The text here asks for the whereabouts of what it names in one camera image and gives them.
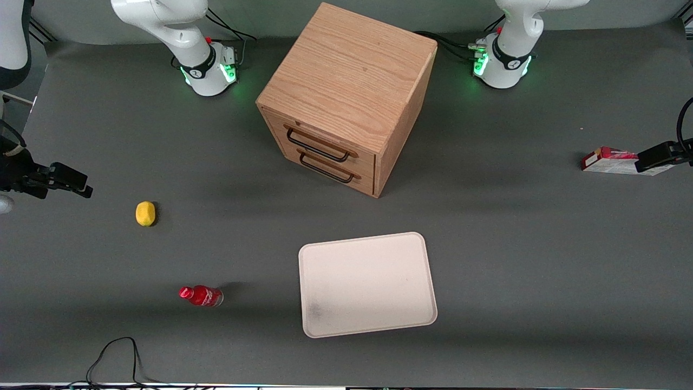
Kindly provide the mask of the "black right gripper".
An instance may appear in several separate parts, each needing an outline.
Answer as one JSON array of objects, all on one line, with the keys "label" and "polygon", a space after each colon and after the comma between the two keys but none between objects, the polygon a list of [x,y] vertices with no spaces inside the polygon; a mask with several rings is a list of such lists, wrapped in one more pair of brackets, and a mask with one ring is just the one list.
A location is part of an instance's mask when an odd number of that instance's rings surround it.
[{"label": "black right gripper", "polygon": [[50,190],[61,190],[91,198],[93,188],[87,185],[87,180],[87,175],[60,162],[54,162],[50,166],[35,163],[26,148],[2,137],[2,192],[26,193],[45,199]]}]

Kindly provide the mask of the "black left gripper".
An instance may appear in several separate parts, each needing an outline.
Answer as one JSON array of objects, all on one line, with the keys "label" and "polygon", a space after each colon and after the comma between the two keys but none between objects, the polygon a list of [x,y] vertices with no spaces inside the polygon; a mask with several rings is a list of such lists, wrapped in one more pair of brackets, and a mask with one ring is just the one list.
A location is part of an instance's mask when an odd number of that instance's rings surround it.
[{"label": "black left gripper", "polygon": [[644,173],[661,166],[692,164],[692,138],[683,141],[666,141],[638,153],[635,168]]}]

